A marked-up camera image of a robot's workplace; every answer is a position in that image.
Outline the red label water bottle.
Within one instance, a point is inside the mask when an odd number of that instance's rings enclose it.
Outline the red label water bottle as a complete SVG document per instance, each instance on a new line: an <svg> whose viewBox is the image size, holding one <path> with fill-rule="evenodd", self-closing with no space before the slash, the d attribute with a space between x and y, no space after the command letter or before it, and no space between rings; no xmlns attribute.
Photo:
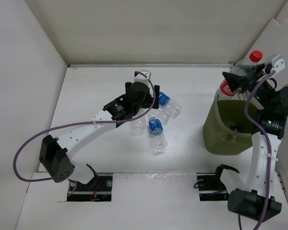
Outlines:
<svg viewBox="0 0 288 230"><path fill-rule="evenodd" d="M239 76L246 76L247 73L249 73L249 71L251 70L251 67L259 65L259 61L262 58L263 53L259 50L254 50L248 56L244 57L236 64L234 64L234 66L230 69L229 73ZM229 100L239 92L240 91L231 92L227 81L224 79L217 90L217 95L220 100Z"/></svg>

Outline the clear capless bottle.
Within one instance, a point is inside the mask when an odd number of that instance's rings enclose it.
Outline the clear capless bottle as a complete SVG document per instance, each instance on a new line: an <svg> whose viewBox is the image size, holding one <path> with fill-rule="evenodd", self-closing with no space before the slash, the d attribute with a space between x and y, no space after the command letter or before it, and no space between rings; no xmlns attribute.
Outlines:
<svg viewBox="0 0 288 230"><path fill-rule="evenodd" d="M145 117L141 117L137 120L131 122L131 130L134 135L141 135L146 130L146 120Z"/></svg>

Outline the black label small bottle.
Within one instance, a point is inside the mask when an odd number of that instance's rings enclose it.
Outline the black label small bottle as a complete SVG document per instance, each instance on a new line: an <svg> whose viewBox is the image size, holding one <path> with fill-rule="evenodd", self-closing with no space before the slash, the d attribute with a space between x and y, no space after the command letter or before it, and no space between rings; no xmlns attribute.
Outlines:
<svg viewBox="0 0 288 230"><path fill-rule="evenodd" d="M240 128L238 126L232 126L231 130L234 131L234 132L237 132L237 133L240 132Z"/></svg>

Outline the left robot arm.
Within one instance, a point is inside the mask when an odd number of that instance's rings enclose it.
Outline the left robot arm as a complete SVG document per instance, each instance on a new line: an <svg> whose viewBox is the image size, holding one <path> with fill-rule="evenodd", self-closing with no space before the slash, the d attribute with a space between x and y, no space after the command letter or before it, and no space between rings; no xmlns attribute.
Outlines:
<svg viewBox="0 0 288 230"><path fill-rule="evenodd" d="M73 157L97 137L130 122L140 109L157 109L159 90L158 85L150 92L144 83L127 82L125 94L106 104L90 121L59 137L43 138L39 160L51 179L56 183L69 179L80 182L87 190L94 189L97 186L95 171L90 165L74 162Z"/></svg>

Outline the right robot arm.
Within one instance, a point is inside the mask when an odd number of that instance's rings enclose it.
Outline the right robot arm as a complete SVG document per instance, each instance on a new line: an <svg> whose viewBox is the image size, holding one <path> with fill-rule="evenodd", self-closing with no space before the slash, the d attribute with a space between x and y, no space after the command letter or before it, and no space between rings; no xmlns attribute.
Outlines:
<svg viewBox="0 0 288 230"><path fill-rule="evenodd" d="M246 183L224 172L215 174L212 183L222 189L232 182L235 188L228 189L228 210L239 217L256 220L258 225L278 215L282 208L282 204L275 200L273 174L288 118L288 86L277 91L268 80L284 68L284 60L280 59L261 64L259 75L223 74L231 90L250 92L244 114L254 126L252 159Z"/></svg>

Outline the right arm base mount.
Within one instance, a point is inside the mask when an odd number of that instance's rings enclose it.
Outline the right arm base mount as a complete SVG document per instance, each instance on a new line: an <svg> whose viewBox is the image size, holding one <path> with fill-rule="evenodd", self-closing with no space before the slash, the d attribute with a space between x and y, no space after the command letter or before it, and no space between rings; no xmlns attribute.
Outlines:
<svg viewBox="0 0 288 230"><path fill-rule="evenodd" d="M229 193L221 182L224 170L240 173L238 169L225 164L217 166L214 173L197 173L197 182L193 187L198 189L200 201L228 201Z"/></svg>

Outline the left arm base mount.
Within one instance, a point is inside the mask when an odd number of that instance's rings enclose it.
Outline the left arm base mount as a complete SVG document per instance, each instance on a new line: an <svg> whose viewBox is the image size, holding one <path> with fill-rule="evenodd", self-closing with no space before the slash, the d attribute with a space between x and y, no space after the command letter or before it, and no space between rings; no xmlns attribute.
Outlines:
<svg viewBox="0 0 288 230"><path fill-rule="evenodd" d="M113 173L97 173L89 164L94 177L88 184L70 180L68 202L110 202L112 198Z"/></svg>

